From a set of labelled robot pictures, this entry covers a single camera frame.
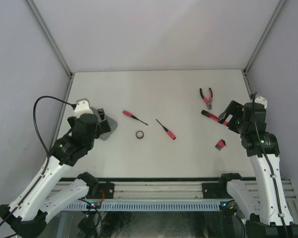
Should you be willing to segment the grey plastic tool case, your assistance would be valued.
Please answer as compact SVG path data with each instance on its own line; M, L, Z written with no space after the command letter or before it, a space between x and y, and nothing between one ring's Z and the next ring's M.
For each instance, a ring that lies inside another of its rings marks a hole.
M109 117L103 108L96 109L91 107L91 110L97 116L97 126L94 138L106 141L117 129L118 123Z

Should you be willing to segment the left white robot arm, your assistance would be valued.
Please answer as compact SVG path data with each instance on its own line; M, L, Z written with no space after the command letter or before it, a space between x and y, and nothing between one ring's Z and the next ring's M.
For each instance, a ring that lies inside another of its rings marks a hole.
M69 117L68 122L70 130L55 141L49 151L50 157L25 191L10 204L0 205L0 217L15 235L38 237L68 205L82 197L94 198L99 192L99 180L84 172L67 188L48 196L63 174L88 154L94 141L112 131L103 109L83 111L76 117Z

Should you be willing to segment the red black pliers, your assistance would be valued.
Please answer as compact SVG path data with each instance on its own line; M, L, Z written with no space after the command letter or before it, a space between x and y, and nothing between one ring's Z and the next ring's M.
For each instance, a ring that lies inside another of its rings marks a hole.
M209 87L208 91L209 91L209 96L206 97L203 93L203 89L202 88L199 89L201 98L203 99L204 103L206 104L208 110L211 110L212 109L212 101L213 101L213 91L212 91L211 87Z

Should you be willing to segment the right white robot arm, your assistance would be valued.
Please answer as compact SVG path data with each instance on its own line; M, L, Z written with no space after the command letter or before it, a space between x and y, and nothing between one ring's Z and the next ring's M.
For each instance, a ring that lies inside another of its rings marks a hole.
M244 105L231 101L218 122L240 135L257 182L259 199L246 189L239 178L218 185L222 197L232 197L242 211L249 238L298 238L298 224L288 209L281 174L277 138L266 130L266 109L255 101Z

